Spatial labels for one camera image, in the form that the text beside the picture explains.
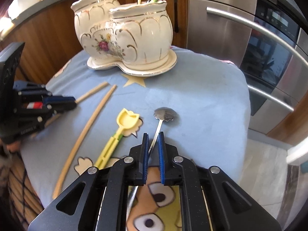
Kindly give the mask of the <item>person's left hand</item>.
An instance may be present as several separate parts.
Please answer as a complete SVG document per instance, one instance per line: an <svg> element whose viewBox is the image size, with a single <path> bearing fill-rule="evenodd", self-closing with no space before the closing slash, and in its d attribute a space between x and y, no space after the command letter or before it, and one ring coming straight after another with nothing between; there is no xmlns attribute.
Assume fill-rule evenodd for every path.
<svg viewBox="0 0 308 231"><path fill-rule="evenodd" d="M16 152L19 152L20 150L21 141L16 141L11 144L5 144L1 141L1 146L5 147L7 151L9 151L10 153L16 153Z"/></svg>

